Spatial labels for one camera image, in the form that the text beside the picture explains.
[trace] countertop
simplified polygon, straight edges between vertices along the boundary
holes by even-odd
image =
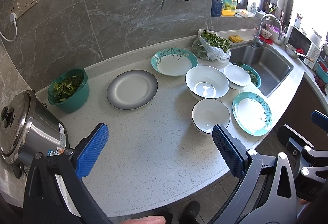
[[[242,34],[249,40],[255,30],[222,32],[221,36]],[[68,131],[71,147],[103,122],[109,127],[109,141],[89,176],[83,178],[89,192],[107,216],[129,215],[177,201],[229,171],[210,136],[199,134],[193,127],[191,110],[197,100],[190,94],[182,77],[168,77],[156,72],[151,56],[169,47],[188,48],[195,36],[155,44],[125,53],[86,68],[90,96],[76,112],[66,114],[48,106]],[[293,69],[274,93],[266,98],[254,86],[242,90],[229,89],[220,98],[229,109],[231,121],[227,130],[246,148],[255,148],[264,138],[244,132],[232,114],[234,97],[244,91],[263,97],[271,108],[273,126],[291,102],[302,78],[309,81],[325,109],[328,100],[316,86],[313,72],[300,60],[291,59],[278,45],[272,47],[282,54]],[[199,65],[209,65],[223,71],[228,63],[199,59]],[[119,74],[142,69],[158,80],[158,92],[146,106],[130,111],[114,108],[107,100],[109,83]],[[46,88],[37,93],[45,101]]]

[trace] blue cup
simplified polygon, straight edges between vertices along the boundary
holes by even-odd
[[[222,16],[222,0],[212,0],[211,16]]]

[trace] gray rimmed plate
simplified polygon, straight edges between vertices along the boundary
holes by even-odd
[[[130,70],[118,75],[109,84],[107,99],[118,109],[137,109],[149,103],[157,89],[158,82],[153,74],[144,70]]]

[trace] wall socket panel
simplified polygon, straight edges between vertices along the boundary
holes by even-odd
[[[17,0],[9,9],[8,14],[15,12],[17,15],[16,19],[19,19],[22,14],[29,10],[32,6],[37,4],[37,0]]]

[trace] faucet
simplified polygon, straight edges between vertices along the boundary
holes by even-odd
[[[275,20],[278,23],[278,28],[279,28],[278,40],[281,40],[281,37],[282,37],[282,26],[281,26],[280,21],[277,19],[276,16],[274,16],[272,14],[266,14],[266,15],[263,16],[263,18],[261,18],[259,29],[257,30],[256,35],[254,35],[254,39],[253,39],[253,41],[251,43],[251,46],[253,46],[255,48],[256,47],[263,46],[264,42],[259,39],[259,35],[261,33],[261,29],[262,29],[262,25],[263,25],[264,21],[265,20],[269,20],[270,18],[273,19],[273,20]]]

